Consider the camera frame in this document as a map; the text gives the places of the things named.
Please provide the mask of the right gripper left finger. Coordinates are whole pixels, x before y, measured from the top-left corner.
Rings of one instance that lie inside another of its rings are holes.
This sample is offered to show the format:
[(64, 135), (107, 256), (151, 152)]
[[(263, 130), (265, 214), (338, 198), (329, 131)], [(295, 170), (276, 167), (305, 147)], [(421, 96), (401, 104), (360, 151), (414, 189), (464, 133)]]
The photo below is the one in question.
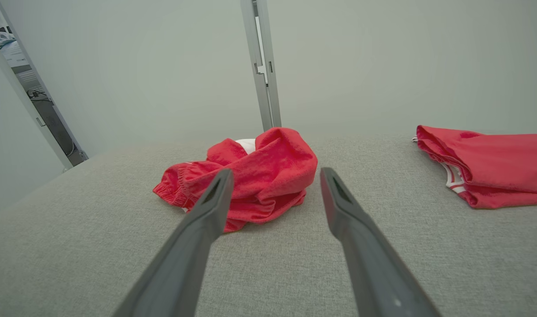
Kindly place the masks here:
[(233, 189), (233, 172), (219, 171), (113, 317), (194, 317), (210, 247), (224, 232)]

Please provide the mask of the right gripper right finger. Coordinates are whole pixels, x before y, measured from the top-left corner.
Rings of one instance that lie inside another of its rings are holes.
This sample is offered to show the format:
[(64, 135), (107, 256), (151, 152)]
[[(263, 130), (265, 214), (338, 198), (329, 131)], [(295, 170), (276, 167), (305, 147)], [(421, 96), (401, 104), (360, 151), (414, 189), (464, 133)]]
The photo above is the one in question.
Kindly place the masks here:
[(332, 235), (341, 243), (359, 317), (440, 317), (385, 235), (332, 168), (320, 170)]

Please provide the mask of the grey metal partition post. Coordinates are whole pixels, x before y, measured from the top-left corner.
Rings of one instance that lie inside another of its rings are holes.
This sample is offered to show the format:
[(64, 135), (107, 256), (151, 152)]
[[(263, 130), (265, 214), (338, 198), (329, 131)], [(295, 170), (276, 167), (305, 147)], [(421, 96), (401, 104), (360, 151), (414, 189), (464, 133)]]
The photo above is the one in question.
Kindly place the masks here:
[(267, 0), (240, 0), (263, 130), (281, 127)]

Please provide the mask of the red basketball jersey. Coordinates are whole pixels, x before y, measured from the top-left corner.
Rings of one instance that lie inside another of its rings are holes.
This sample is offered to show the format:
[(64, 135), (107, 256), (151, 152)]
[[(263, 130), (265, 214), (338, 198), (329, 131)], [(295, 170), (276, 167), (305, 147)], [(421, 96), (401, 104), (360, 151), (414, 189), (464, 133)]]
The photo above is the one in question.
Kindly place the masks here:
[(487, 135), (419, 125), (412, 139), (475, 209), (537, 205), (537, 134)]

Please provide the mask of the grey metal door frame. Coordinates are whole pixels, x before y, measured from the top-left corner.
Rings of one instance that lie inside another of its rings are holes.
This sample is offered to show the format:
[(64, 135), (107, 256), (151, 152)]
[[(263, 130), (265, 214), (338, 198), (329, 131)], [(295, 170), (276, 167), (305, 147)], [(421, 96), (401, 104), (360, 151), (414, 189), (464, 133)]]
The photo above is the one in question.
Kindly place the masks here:
[(26, 50), (19, 43), (18, 36), (13, 34), (1, 6), (0, 52), (21, 85), (21, 90), (29, 98), (27, 111), (31, 113), (58, 157), (65, 157), (68, 160), (64, 164), (65, 170), (87, 161), (87, 155), (79, 148), (77, 141), (64, 123), (51, 93), (47, 91), (43, 80), (29, 60)]

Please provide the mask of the red shorts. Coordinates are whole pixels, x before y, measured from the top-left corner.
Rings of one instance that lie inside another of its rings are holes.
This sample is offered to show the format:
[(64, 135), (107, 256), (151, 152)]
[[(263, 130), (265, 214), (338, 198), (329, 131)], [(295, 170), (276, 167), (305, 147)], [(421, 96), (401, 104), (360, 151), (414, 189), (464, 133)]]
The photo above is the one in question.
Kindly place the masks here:
[(273, 221), (303, 203), (318, 160), (295, 130), (272, 128), (255, 139), (225, 139), (202, 161), (166, 169), (153, 192), (169, 205), (191, 211), (219, 171), (230, 169), (234, 189), (225, 233)]

